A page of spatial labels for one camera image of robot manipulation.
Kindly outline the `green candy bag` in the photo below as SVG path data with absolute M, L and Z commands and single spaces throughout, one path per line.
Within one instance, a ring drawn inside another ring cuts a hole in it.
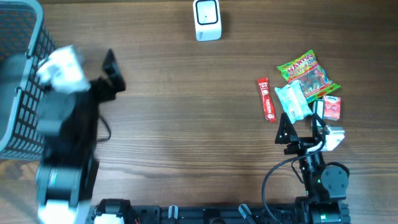
M 288 84 L 293 81 L 300 83 L 308 103 L 341 87 L 328 78 L 327 72 L 318 62 L 313 50 L 309 50 L 293 61 L 277 66 L 277 69 Z

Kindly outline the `light blue white packet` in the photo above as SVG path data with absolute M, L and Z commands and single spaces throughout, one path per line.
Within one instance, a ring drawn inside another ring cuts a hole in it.
M 294 80 L 283 88 L 275 87 L 275 92 L 283 111 L 287 113 L 292 124 L 313 114 L 298 80 Z

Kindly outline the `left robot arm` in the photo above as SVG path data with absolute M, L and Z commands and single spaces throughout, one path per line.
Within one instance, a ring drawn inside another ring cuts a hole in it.
M 126 84 L 112 50 L 102 64 L 105 77 L 86 78 L 84 59 L 70 45 L 39 63 L 44 97 L 36 109 L 36 131 L 44 139 L 37 170 L 41 223 L 84 223 L 99 168 L 95 158 L 100 104 L 113 101 Z

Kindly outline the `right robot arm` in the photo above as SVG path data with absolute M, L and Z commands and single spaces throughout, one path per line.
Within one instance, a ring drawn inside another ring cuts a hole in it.
M 285 144 L 284 154 L 295 154 L 306 196 L 297 197 L 293 205 L 292 223 L 348 222 L 347 206 L 340 204 L 346 198 L 349 169 L 339 162 L 326 163 L 324 152 L 334 150 L 345 138 L 342 127 L 326 124 L 319 115 L 312 116 L 312 135 L 299 137 L 287 113 L 282 113 L 276 144 Z

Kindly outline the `small orange white packet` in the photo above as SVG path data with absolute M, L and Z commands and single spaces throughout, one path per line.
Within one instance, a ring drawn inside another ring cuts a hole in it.
M 341 98 L 337 96 L 327 96 L 323 97 L 324 101 L 324 114 L 325 119 L 332 121 L 338 121 L 340 119 L 341 113 Z

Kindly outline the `green white boxed item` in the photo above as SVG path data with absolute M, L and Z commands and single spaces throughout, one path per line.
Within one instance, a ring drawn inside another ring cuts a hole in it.
M 313 114 L 317 114 L 318 117 L 319 117 L 321 120 L 323 120 L 324 109 L 325 109 L 325 102 L 324 102 L 324 100 L 316 99 L 316 100 L 313 102 L 313 108 L 312 108 Z M 313 119 L 313 120 L 316 121 L 316 125 L 317 125 L 317 128 L 318 128 L 318 129 L 322 129 L 322 128 L 323 128 L 322 124 L 319 122 L 318 119 Z

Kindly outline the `red snack bar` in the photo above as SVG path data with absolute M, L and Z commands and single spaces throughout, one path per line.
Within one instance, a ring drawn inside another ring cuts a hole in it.
M 269 88 L 269 80 L 268 78 L 260 78 L 257 80 L 257 84 L 259 85 L 259 89 L 262 96 L 262 105 L 264 109 L 264 115 L 266 120 L 270 123 L 276 123 L 277 118 L 275 114 L 274 105 L 271 99 L 271 91 Z

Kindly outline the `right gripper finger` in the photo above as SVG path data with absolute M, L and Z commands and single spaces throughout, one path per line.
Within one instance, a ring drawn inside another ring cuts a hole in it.
M 275 137 L 276 144 L 289 144 L 297 140 L 297 133 L 287 113 L 282 113 Z
M 312 114 L 312 136 L 315 138 L 321 138 L 322 134 L 320 131 L 326 126 L 324 120 L 319 117 L 317 113 Z

